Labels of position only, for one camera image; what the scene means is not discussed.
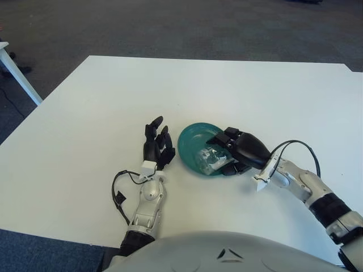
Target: white table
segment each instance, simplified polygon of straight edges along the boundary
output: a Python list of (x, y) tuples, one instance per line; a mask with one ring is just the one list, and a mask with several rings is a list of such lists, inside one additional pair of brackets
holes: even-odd
[[(0, 146), (0, 228), (118, 247), (126, 225), (111, 200), (116, 172), (140, 170), (145, 124), (159, 115), (176, 145), (194, 122), (233, 126), (268, 148), (301, 139), (325, 183), (363, 214), (362, 74), (340, 64), (87, 58)], [(291, 145), (285, 157), (315, 170)], [(242, 176), (201, 178), (178, 155), (165, 169), (161, 237), (250, 233), (339, 264), (338, 247), (300, 201)], [(131, 216), (139, 188), (119, 188)]]
[(18, 81), (20, 86), (25, 90), (25, 92), (30, 96), (30, 98), (34, 101), (36, 105), (40, 105), (43, 101), (38, 93), (34, 90), (33, 86), (29, 83), (29, 81), (24, 77), (23, 73), (19, 70), (17, 65), (12, 61), (7, 52), (5, 51), (5, 47), (8, 46), (9, 43), (5, 41), (0, 42), (0, 61), (5, 65), (6, 69), (13, 75), (13, 77)]

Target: cable connector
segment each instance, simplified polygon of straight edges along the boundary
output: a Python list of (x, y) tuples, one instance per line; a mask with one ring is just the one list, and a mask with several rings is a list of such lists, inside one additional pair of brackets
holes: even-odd
[(126, 196), (124, 196), (120, 191), (117, 191), (116, 195), (116, 203), (121, 206), (121, 204), (126, 200)]

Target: black joint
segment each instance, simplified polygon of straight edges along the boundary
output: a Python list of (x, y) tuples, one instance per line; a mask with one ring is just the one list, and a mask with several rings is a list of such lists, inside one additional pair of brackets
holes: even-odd
[(236, 174), (243, 174), (250, 169), (251, 169), (251, 167), (249, 167), (243, 163), (240, 163), (240, 162), (229, 163), (226, 166), (222, 167), (222, 174), (224, 176), (233, 176)]
[(355, 267), (354, 265), (350, 262), (350, 260), (346, 257), (346, 255), (344, 254), (343, 251), (339, 251), (338, 252), (338, 256), (341, 260), (341, 262), (344, 264), (345, 268), (348, 270), (348, 271), (351, 271), (351, 272), (359, 272)]
[(356, 227), (355, 229), (349, 231), (346, 235), (343, 237), (337, 237), (335, 233), (332, 233), (330, 235), (331, 240), (337, 245), (339, 244), (347, 244), (354, 239), (363, 236), (363, 228), (362, 227)]
[(212, 139), (207, 141), (207, 144), (213, 145), (217, 144), (221, 147), (225, 147), (227, 143), (231, 142), (231, 138), (225, 135), (223, 132), (219, 132), (216, 136), (214, 136)]
[(335, 194), (330, 193), (315, 201), (309, 210), (316, 219), (326, 228), (351, 209)]
[(233, 140), (236, 140), (241, 135), (241, 133), (241, 131), (233, 127), (227, 127), (227, 129), (225, 130), (225, 134), (231, 137)]
[(129, 256), (153, 241), (155, 241), (155, 239), (148, 234), (138, 231), (128, 231), (126, 232), (125, 238), (117, 255), (125, 257)]

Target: gray carpet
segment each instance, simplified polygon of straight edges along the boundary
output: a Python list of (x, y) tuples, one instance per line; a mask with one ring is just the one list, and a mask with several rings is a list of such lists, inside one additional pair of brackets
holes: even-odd
[[(362, 0), (0, 0), (0, 37), (41, 97), (88, 55), (345, 63), (363, 71)], [(0, 86), (28, 115), (13, 79)], [(22, 118), (0, 93), (0, 143)]]

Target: robot forearm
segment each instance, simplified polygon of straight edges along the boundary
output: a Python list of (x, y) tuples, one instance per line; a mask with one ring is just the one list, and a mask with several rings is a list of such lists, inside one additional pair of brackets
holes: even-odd
[[(272, 158), (269, 162), (274, 164), (276, 161)], [(255, 181), (262, 182), (261, 179), (265, 179), (263, 174), (270, 176), (270, 169), (275, 165), (272, 168), (267, 165), (265, 172), (263, 170), (261, 175), (254, 177)], [(335, 244), (343, 244), (339, 257), (344, 265), (363, 271), (363, 217), (352, 211), (316, 174), (282, 158), (276, 172), (280, 186), (305, 204)]]

